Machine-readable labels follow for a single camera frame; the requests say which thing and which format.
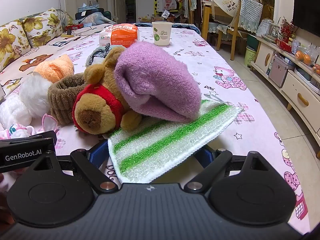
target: red scarf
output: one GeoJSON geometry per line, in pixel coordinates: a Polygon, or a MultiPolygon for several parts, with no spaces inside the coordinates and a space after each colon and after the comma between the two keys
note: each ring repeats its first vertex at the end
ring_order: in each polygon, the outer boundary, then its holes
{"type": "Polygon", "coordinates": [[[111,109],[112,113],[114,114],[114,116],[116,118],[116,127],[115,127],[115,129],[119,129],[122,116],[124,115],[124,107],[123,107],[122,103],[107,88],[105,88],[101,84],[90,84],[90,85],[87,85],[84,88],[84,90],[82,90],[78,94],[77,99],[76,99],[75,104],[73,105],[73,109],[72,109],[72,119],[73,119],[73,122],[75,123],[76,127],[80,131],[86,132],[78,125],[78,123],[76,122],[76,119],[75,119],[76,104],[80,100],[81,96],[86,94],[86,93],[98,95],[98,96],[102,97],[106,101],[106,104],[108,106],[110,106],[110,109],[111,109]]]}

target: green striped towel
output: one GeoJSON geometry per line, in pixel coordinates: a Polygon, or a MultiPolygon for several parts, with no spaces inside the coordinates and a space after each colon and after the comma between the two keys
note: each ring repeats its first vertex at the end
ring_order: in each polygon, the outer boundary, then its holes
{"type": "Polygon", "coordinates": [[[202,100],[194,122],[145,117],[134,131],[113,132],[108,147],[119,181],[150,183],[215,139],[242,110],[220,100],[202,100]]]}

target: trash can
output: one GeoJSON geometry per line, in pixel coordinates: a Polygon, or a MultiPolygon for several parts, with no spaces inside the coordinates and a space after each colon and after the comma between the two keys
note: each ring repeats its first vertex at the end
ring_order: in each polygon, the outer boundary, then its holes
{"type": "Polygon", "coordinates": [[[256,54],[257,54],[257,51],[255,51],[250,46],[247,46],[247,51],[246,51],[245,57],[244,57],[244,64],[247,65],[248,67],[250,67],[251,62],[254,61],[254,58],[256,57],[256,54]]]}
{"type": "Polygon", "coordinates": [[[253,48],[253,50],[257,51],[259,46],[259,41],[256,39],[256,36],[249,34],[247,39],[247,46],[253,48]]]}

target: brown plush toy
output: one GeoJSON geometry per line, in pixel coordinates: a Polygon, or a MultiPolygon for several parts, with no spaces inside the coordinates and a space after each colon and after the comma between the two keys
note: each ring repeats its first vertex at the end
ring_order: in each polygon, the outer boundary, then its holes
{"type": "Polygon", "coordinates": [[[119,129],[134,130],[141,114],[130,109],[119,92],[113,71],[123,47],[114,47],[102,64],[91,65],[84,71],[87,85],[77,96],[72,118],[83,132],[101,134],[119,129]]]}

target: drawer handle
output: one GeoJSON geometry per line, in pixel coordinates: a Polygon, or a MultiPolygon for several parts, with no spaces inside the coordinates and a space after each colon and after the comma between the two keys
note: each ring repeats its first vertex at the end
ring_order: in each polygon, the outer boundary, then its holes
{"type": "Polygon", "coordinates": [[[268,53],[268,55],[266,56],[266,60],[264,61],[264,65],[267,66],[268,65],[268,60],[270,58],[270,53],[268,53]]]}
{"type": "Polygon", "coordinates": [[[298,98],[305,104],[305,106],[309,106],[309,102],[305,100],[300,93],[298,93],[298,98]]]}

